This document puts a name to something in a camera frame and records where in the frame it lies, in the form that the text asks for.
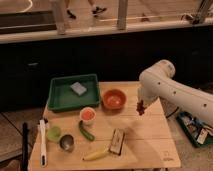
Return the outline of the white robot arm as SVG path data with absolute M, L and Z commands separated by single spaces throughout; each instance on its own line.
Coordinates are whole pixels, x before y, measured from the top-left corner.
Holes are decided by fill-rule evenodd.
M 160 60 L 141 72 L 138 112 L 143 114 L 161 97 L 213 127 L 213 94 L 174 81 L 174 74 L 175 67 L 169 60 Z

